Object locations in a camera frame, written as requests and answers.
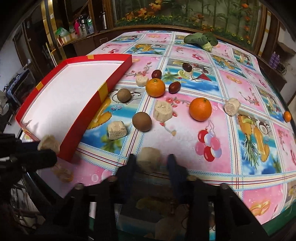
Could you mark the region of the red white tray box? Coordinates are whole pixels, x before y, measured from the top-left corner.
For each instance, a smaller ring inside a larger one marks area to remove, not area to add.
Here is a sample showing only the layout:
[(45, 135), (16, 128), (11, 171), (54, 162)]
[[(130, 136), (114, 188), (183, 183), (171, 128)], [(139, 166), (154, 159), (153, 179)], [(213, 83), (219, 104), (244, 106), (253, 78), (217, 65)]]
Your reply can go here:
[(66, 59), (31, 91), (16, 121), (35, 141), (53, 135), (58, 157), (70, 162), (95, 113), (131, 66), (130, 54)]

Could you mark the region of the colourful fruit print tablecloth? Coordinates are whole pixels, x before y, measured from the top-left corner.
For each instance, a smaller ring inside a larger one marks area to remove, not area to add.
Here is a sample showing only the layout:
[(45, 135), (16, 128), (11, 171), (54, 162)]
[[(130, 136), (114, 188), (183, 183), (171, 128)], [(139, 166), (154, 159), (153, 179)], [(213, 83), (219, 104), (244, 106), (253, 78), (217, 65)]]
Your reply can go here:
[[(187, 33), (172, 31), (126, 32), (84, 55), (130, 54), (132, 66), (124, 73), (95, 113), (70, 162), (58, 157), (52, 168), (41, 171), (43, 180), (60, 196), (76, 184), (99, 184), (126, 165), (130, 154), (142, 148), (159, 149), (158, 171), (139, 178), (163, 188), (169, 182), (167, 157), (211, 186), (228, 184), (261, 224), (286, 222), (295, 216), (295, 133), (283, 119), (285, 108), (280, 97), (260, 72), (252, 54), (231, 44), (218, 42), (211, 52), (184, 43)], [(192, 66), (191, 72), (182, 68)], [(166, 91), (151, 97), (138, 87), (136, 76), (152, 79), (161, 70)], [(169, 85), (181, 83), (180, 90), (169, 93)], [(127, 102), (117, 99), (126, 88), (132, 94)], [(189, 114), (195, 98), (210, 101), (212, 114), (197, 121)], [(241, 103), (238, 113), (229, 116), (224, 105), (230, 98)], [(156, 101), (166, 101), (172, 117), (162, 123), (154, 119)], [(137, 130), (132, 117), (147, 113), (152, 128)], [(110, 140), (107, 127), (122, 121), (127, 135)]]

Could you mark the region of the bottles on left counter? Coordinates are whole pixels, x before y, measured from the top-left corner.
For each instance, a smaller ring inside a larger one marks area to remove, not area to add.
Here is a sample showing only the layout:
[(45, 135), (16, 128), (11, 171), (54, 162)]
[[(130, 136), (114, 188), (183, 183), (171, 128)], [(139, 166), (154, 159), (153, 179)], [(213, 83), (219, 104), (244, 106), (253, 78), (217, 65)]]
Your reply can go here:
[(69, 26), (69, 32), (76, 37), (84, 37), (94, 33), (92, 18), (86, 14), (80, 15), (72, 25)]

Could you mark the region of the dark red date far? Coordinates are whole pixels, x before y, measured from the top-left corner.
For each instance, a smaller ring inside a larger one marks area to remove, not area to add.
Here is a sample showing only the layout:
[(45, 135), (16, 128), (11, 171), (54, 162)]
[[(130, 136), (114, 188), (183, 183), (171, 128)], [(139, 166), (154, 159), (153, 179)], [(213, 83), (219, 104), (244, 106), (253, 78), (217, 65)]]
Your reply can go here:
[(184, 71), (186, 71), (186, 72), (191, 72), (192, 71), (192, 66), (189, 64), (189, 63), (183, 63), (182, 64), (182, 68), (183, 68), (183, 70)]

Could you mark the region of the dark red date near orange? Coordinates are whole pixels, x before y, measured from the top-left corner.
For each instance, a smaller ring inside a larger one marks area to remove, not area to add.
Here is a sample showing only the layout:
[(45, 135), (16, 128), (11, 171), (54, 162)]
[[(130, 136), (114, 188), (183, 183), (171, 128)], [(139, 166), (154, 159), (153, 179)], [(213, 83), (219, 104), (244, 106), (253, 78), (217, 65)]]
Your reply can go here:
[(181, 88), (181, 83), (178, 81), (175, 81), (169, 85), (168, 90), (170, 94), (175, 94), (180, 90), (180, 88)]

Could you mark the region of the small orange far right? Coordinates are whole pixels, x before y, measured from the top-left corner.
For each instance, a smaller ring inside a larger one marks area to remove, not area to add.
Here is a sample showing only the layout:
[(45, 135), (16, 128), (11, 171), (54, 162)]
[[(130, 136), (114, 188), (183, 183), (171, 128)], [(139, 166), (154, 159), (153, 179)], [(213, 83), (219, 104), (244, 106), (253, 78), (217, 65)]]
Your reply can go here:
[(289, 111), (286, 110), (286, 111), (283, 113), (283, 119), (285, 120), (286, 123), (289, 123), (289, 122), (291, 121), (291, 119), (292, 119), (292, 115), (291, 115), (291, 113), (290, 113)]

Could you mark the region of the beige cake chunk small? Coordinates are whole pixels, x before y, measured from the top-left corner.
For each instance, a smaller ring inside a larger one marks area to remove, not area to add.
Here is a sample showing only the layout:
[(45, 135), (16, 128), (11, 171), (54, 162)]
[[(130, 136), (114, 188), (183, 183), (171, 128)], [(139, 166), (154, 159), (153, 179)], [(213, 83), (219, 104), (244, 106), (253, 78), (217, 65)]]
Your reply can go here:
[(137, 75), (135, 81), (138, 87), (144, 87), (149, 81), (149, 78), (147, 76)]

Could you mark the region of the purple bottles on shelf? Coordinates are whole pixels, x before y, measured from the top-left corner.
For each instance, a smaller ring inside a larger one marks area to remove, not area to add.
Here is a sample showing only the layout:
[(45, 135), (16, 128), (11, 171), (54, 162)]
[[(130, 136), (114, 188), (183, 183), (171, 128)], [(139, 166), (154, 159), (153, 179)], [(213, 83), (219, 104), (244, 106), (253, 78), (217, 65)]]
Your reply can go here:
[(270, 57), (269, 62), (268, 62), (269, 66), (271, 68), (273, 68), (273, 69), (276, 69), (277, 66), (279, 65), (279, 63), (280, 63), (280, 56), (279, 56), (279, 54), (276, 54), (276, 52), (273, 52), (271, 54), (271, 57)]

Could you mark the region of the beige cake cube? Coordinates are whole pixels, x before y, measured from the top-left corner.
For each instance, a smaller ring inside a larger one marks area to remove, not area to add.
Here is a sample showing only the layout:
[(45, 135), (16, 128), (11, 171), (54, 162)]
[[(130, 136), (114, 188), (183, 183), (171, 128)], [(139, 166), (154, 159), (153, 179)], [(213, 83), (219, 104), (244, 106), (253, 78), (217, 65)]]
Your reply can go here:
[(127, 135), (126, 126), (120, 120), (111, 122), (107, 127), (107, 131), (110, 140), (117, 140)]

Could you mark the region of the medium orange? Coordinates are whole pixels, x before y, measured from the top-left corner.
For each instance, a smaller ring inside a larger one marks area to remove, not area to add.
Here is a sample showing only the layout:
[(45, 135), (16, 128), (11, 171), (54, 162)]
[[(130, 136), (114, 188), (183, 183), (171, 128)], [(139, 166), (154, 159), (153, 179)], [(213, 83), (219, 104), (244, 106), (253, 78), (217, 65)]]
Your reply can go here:
[(166, 91), (166, 86), (162, 80), (152, 78), (146, 83), (145, 90), (151, 97), (161, 97)]

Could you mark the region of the brown round fruit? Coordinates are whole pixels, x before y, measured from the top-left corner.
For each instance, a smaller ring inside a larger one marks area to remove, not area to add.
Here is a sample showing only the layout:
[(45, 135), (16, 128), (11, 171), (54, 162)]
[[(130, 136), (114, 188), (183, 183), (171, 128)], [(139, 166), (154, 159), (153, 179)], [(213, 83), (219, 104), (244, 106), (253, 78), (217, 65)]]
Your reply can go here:
[(132, 97), (132, 94), (126, 88), (122, 88), (117, 92), (117, 99), (120, 102), (127, 102), (131, 99), (131, 97)]
[(133, 126), (141, 131), (147, 132), (152, 128), (151, 117), (145, 112), (138, 112), (132, 117)]

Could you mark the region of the large orange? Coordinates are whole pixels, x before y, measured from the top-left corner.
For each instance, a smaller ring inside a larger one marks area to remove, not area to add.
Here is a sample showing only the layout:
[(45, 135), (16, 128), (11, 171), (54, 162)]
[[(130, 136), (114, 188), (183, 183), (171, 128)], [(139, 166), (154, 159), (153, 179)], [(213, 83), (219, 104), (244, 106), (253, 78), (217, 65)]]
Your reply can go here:
[(206, 121), (212, 114), (212, 106), (208, 99), (199, 97), (191, 101), (189, 114), (196, 121)]

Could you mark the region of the dark red date left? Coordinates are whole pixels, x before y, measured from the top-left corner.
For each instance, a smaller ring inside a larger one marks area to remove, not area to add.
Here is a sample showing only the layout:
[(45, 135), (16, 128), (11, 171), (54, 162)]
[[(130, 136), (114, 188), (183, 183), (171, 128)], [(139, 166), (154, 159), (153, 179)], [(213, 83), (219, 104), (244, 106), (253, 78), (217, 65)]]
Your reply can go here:
[(152, 78), (157, 78), (157, 79), (161, 79), (161, 77), (162, 77), (162, 72), (161, 72), (161, 70), (154, 70), (153, 72), (152, 72), (152, 74), (151, 74), (151, 77)]

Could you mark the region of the beige cake chunk front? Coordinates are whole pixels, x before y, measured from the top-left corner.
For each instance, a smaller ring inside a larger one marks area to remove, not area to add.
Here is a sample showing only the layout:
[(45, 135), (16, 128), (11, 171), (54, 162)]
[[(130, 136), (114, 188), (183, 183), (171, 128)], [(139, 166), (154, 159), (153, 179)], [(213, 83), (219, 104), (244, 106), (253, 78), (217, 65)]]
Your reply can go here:
[(137, 155), (137, 165), (145, 173), (158, 171), (162, 154), (159, 149), (144, 147)]

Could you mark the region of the green leafy vegetable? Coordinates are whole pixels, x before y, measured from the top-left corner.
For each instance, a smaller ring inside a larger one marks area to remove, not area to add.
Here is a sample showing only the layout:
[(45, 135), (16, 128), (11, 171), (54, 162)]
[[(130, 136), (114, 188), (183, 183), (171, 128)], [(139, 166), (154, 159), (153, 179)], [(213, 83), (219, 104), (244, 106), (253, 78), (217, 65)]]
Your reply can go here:
[(184, 37), (184, 43), (199, 46), (207, 52), (211, 52), (213, 47), (218, 45), (218, 40), (211, 32), (194, 33)]

